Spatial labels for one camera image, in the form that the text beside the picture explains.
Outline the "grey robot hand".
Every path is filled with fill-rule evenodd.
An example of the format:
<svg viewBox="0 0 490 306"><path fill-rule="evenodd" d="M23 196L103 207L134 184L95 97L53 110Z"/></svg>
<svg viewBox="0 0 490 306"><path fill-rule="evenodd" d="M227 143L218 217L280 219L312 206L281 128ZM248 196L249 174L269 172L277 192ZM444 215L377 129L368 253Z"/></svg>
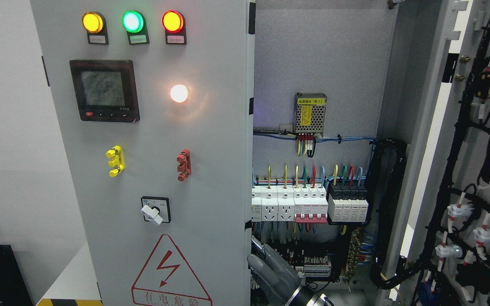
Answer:
<svg viewBox="0 0 490 306"><path fill-rule="evenodd" d="M251 254L247 262L257 275L256 282L264 291L271 305L284 306L301 286L296 271L268 244L251 237Z"/></svg>

